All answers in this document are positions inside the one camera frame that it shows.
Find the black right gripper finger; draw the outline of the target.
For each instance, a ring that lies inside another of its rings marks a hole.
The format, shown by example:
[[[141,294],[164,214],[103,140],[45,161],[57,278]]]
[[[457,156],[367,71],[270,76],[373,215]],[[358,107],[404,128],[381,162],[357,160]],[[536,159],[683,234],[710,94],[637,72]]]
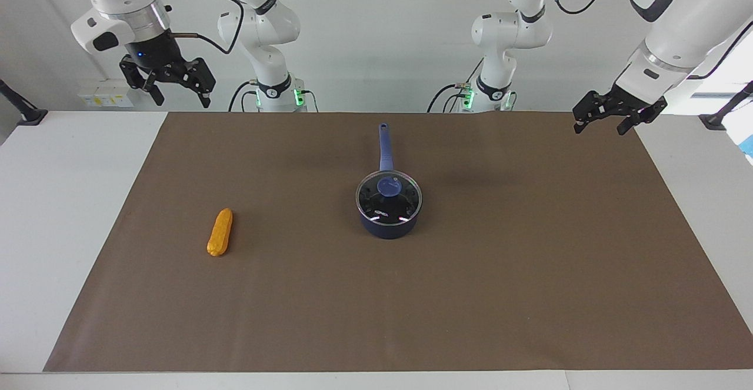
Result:
[[[203,108],[209,108],[211,93],[215,88],[216,79],[209,70],[204,58],[194,58],[191,61],[177,62],[173,68],[177,83],[185,89],[190,89]]]
[[[148,70],[147,77],[145,78],[131,55],[124,55],[124,57],[121,58],[120,69],[126,79],[126,83],[132,89],[140,90],[150,95],[156,106],[162,106],[162,104],[164,104],[165,97],[162,95],[161,90],[159,90],[158,85],[156,84],[156,73]]]

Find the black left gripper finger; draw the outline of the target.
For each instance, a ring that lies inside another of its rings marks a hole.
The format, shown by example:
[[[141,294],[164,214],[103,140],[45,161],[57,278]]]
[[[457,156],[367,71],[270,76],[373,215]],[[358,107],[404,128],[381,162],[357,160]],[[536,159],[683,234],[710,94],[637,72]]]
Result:
[[[589,123],[611,116],[610,108],[607,106],[610,100],[611,92],[601,95],[597,91],[589,91],[575,104],[572,114],[576,135],[580,135]]]
[[[656,103],[644,106],[643,108],[619,109],[619,114],[621,114],[624,119],[617,127],[618,135],[626,135],[632,128],[635,128],[642,123],[648,124],[653,122],[667,106],[667,99],[662,97]]]

